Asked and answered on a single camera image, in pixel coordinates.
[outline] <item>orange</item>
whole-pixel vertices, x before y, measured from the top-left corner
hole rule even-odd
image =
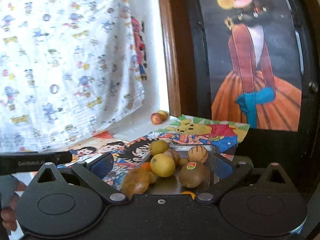
[[[195,200],[195,197],[196,197],[196,194],[194,194],[194,193],[191,192],[191,191],[184,191],[184,192],[182,192],[181,194],[190,194],[193,200]]]
[[[151,171],[150,163],[143,163],[140,167],[146,169],[147,171]]]

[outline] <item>kiwi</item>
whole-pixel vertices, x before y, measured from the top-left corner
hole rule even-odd
[[[186,165],[189,162],[188,158],[181,158],[179,161],[179,166],[183,167],[184,165]]]
[[[198,187],[204,180],[205,166],[201,162],[185,164],[179,174],[179,182],[187,188]]]

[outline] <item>orange skirt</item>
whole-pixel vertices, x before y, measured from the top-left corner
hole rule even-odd
[[[300,117],[301,90],[287,81],[275,77],[276,98],[269,103],[257,105],[257,128],[297,131]],[[256,71],[255,91],[265,87],[261,71]],[[243,93],[242,81],[233,71],[221,84],[212,104],[212,119],[246,123],[246,116],[235,103]]]

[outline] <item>metal bolt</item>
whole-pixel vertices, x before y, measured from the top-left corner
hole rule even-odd
[[[310,91],[311,93],[317,93],[317,92],[318,92],[318,89],[319,89],[318,84],[313,83],[313,82],[310,82],[310,83],[309,83],[308,88],[309,88],[309,91]]]
[[[164,199],[158,199],[158,204],[164,204],[166,201]]]
[[[123,201],[126,197],[125,194],[122,193],[113,193],[109,197],[112,201],[120,202]]]
[[[213,199],[213,196],[210,193],[200,193],[197,198],[202,201],[210,201]]]

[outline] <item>kiwi sticker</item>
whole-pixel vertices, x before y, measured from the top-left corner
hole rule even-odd
[[[187,165],[187,169],[188,170],[193,170],[195,167],[196,167],[196,163],[188,163],[188,165]]]

